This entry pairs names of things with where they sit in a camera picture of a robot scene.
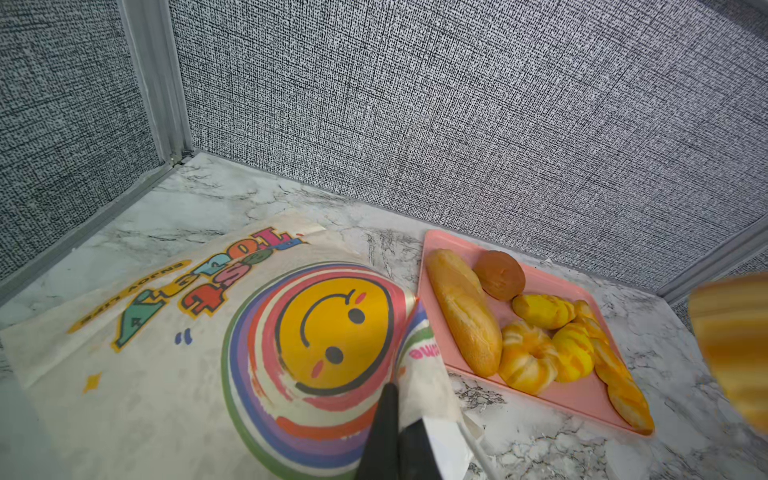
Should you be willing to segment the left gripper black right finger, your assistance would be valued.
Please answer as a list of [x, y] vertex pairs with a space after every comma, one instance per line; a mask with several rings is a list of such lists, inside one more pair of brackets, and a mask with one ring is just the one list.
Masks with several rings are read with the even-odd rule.
[[398, 461], [400, 480], [442, 479], [422, 420], [411, 424], [399, 434]]

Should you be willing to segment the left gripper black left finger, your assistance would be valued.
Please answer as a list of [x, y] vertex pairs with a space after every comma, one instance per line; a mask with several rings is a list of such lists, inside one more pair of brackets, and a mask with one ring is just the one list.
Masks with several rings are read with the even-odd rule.
[[396, 479], [398, 476], [397, 386], [384, 385], [355, 478], [357, 480]]

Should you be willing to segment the round pumpkin-shaped fake bread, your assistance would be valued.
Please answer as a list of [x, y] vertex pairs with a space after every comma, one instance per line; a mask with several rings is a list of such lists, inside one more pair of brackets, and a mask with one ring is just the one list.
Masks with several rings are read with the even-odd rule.
[[550, 337], [523, 320], [512, 320], [501, 333], [499, 377], [515, 390], [539, 395], [558, 374], [558, 354]]

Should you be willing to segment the white paper bag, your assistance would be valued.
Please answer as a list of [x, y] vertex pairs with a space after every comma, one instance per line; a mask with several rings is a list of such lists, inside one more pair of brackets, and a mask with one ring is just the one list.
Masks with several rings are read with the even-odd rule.
[[74, 479], [353, 479], [385, 384], [442, 479], [473, 457], [425, 308], [300, 215], [3, 330]]

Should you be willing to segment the yellow striped croissant fake bread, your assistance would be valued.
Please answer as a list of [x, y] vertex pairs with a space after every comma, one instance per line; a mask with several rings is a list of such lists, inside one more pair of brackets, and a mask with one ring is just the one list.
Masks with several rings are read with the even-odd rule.
[[590, 375], [594, 369], [594, 347], [586, 328], [569, 323], [552, 338], [558, 354], [559, 383], [572, 383]]

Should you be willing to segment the oval yellow fake bread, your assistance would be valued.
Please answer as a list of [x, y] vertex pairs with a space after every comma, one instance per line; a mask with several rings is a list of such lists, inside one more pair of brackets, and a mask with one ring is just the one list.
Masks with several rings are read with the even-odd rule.
[[514, 313], [530, 325], [557, 330], [576, 317], [575, 306], [553, 295], [521, 294], [511, 302]]

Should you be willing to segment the round brown bun fake bread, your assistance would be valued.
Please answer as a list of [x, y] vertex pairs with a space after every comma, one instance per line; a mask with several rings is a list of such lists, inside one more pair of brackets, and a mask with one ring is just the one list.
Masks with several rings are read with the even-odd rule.
[[482, 252], [473, 271], [483, 290], [497, 300], [511, 301], [525, 289], [526, 278], [522, 266], [505, 252]]

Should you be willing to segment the long twisted fake bread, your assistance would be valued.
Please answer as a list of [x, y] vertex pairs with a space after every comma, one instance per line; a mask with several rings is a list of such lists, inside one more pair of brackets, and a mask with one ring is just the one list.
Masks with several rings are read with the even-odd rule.
[[630, 371], [610, 346], [596, 314], [584, 300], [575, 302], [574, 323], [584, 326], [594, 349], [597, 376], [607, 387], [607, 394], [617, 413], [637, 432], [650, 435], [655, 430], [645, 396]]

